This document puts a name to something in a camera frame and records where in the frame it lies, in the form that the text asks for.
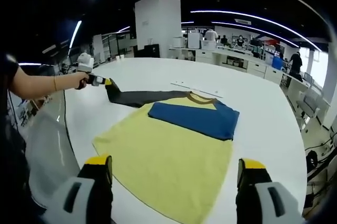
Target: black shirt sleeve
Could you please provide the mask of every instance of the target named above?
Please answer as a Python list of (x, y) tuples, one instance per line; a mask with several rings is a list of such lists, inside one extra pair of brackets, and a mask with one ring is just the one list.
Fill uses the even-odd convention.
[(12, 80), (19, 68), (19, 64), (17, 63), (16, 59), (11, 55), (4, 55), (3, 63), (1, 64), (1, 72), (7, 76), (8, 84), (12, 83)]

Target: white cabinet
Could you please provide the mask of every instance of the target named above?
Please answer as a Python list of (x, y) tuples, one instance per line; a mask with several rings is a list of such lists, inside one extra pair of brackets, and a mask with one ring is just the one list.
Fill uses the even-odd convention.
[(267, 67), (264, 78), (279, 85), (282, 80), (282, 75), (283, 73), (281, 71), (273, 67)]
[(247, 66), (247, 73), (264, 78), (265, 69), (265, 65), (249, 61)]
[(195, 52), (195, 61), (215, 65), (215, 56), (211, 52)]

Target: white desk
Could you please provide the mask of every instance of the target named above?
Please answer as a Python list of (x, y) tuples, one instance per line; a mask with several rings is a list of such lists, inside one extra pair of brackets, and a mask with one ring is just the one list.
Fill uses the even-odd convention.
[[(121, 91), (187, 90), (170, 82), (183, 80), (199, 89), (223, 93), (219, 100), (240, 112), (233, 154), (223, 186), (205, 223), (236, 224), (237, 167), (239, 158), (265, 164), (298, 201), (302, 212), (306, 194), (306, 162), (302, 137), (291, 107), (279, 86), (261, 78), (210, 64), (163, 58), (130, 58), (94, 69), (116, 81)], [(134, 108), (112, 104), (104, 86), (67, 90), (66, 121), (79, 166), (97, 155), (92, 141)], [(112, 218), (118, 224), (177, 223), (141, 203), (115, 179)]]

